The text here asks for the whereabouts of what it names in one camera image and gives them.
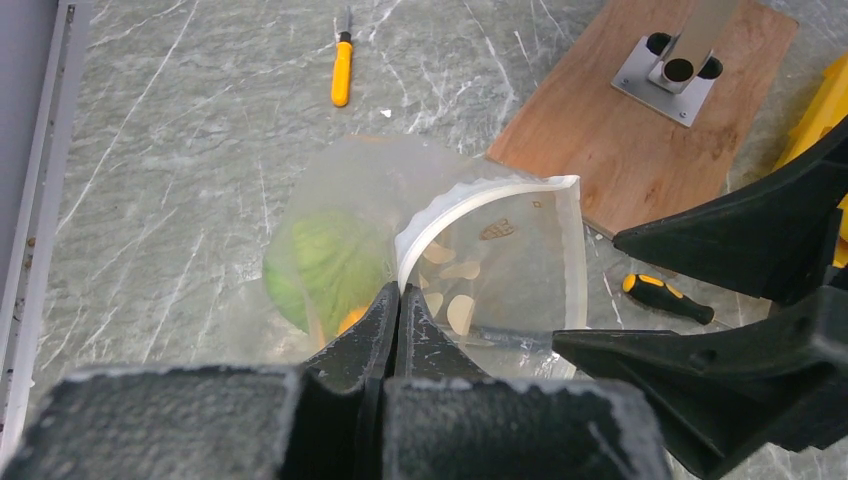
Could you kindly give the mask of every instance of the wooden board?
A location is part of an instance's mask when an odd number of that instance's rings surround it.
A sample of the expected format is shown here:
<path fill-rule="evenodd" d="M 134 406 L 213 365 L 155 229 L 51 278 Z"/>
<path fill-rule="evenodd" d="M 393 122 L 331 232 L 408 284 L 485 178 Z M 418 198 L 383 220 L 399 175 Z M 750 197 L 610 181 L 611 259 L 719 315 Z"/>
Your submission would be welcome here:
<path fill-rule="evenodd" d="M 540 176 L 580 175 L 607 236 L 715 198 L 798 29 L 742 0 L 715 48 L 724 73 L 686 128 L 610 85 L 642 36 L 676 33 L 694 0 L 610 0 L 488 150 Z"/>

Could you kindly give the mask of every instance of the metal plate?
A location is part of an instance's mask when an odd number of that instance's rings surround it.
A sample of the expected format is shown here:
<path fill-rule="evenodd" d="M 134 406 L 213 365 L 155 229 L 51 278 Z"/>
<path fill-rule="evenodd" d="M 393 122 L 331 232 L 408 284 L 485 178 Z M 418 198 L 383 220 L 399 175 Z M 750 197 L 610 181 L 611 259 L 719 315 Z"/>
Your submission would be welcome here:
<path fill-rule="evenodd" d="M 615 75 L 612 86 L 675 122 L 691 127 L 715 80 L 695 77 L 677 95 L 662 89 L 648 79 L 649 75 L 658 75 L 661 65 L 657 64 L 656 55 L 648 50 L 647 41 L 648 37 L 639 40 Z"/>

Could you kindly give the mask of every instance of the gray marble surface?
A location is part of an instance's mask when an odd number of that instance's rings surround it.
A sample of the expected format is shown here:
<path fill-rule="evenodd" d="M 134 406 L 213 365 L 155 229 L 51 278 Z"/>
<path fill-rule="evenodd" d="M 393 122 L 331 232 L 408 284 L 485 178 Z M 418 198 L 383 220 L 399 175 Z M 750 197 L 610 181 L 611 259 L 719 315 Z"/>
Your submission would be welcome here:
<path fill-rule="evenodd" d="M 767 171 L 848 50 L 839 0 L 770 2 L 801 28 L 728 176 Z M 422 133 L 481 155 L 600 0 L 355 0 L 350 105 L 332 107 L 330 0 L 96 0 L 33 398 L 90 363 L 294 361 L 303 338 L 263 305 L 263 251 L 310 155 L 346 133 Z M 391 116 L 382 113 L 391 110 Z M 589 324 L 700 326 L 633 305 L 618 284 L 651 269 L 587 230 Z M 676 284 L 718 311 L 710 330 L 768 305 Z M 728 478 L 848 478 L 848 443 L 769 446 Z M 676 474 L 685 478 L 679 469 Z"/>

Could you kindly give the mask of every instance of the plastic bag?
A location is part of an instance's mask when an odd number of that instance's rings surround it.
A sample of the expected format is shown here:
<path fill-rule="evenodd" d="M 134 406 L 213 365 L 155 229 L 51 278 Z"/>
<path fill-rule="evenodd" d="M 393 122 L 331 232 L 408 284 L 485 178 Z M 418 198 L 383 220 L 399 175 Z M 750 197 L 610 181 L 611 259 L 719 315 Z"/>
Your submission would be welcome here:
<path fill-rule="evenodd" d="M 538 179 L 414 135 L 348 136 L 309 164 L 265 257 L 283 317 L 322 348 L 392 280 L 492 375 L 562 376 L 586 322 L 577 177 Z"/>

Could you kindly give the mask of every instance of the black and yellow screwdriver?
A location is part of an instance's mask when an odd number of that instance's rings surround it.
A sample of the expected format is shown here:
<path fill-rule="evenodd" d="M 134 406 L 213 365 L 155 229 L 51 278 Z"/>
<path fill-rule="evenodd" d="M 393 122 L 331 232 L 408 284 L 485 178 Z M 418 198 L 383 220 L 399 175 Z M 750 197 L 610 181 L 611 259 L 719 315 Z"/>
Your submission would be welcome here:
<path fill-rule="evenodd" d="M 624 293 L 645 306 L 691 318 L 707 325 L 715 318 L 715 310 L 701 305 L 662 280 L 642 274 L 627 275 L 621 285 Z"/>
<path fill-rule="evenodd" d="M 350 70 L 353 62 L 353 43 L 350 36 L 350 7 L 345 11 L 345 22 L 336 45 L 336 63 L 333 65 L 333 88 L 330 98 L 333 105 L 344 107 L 350 99 Z"/>

